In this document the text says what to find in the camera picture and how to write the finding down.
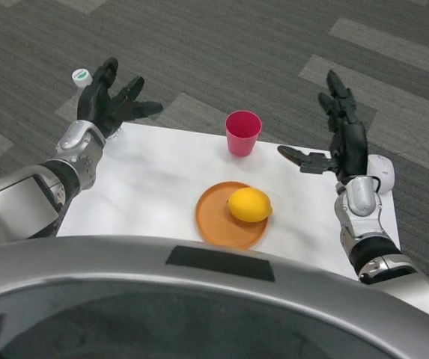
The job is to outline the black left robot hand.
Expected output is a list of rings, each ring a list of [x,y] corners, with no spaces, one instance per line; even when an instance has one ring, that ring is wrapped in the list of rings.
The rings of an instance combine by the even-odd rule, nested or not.
[[[97,68],[77,105],[77,118],[94,124],[105,138],[114,135],[124,122],[146,118],[163,110],[159,102],[138,101],[144,87],[141,76],[135,76],[128,85],[111,96],[109,89],[115,82],[117,72],[118,60],[110,57]]]

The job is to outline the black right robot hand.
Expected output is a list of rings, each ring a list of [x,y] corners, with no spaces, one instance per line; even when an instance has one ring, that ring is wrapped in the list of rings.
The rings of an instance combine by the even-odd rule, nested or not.
[[[368,143],[363,122],[356,115],[357,104],[351,89],[345,87],[333,71],[327,73],[329,94],[317,96],[328,116],[329,131],[333,133],[329,145],[330,157],[322,153],[304,154],[292,147],[279,145],[278,152],[307,174],[333,172],[343,182],[367,174]]]

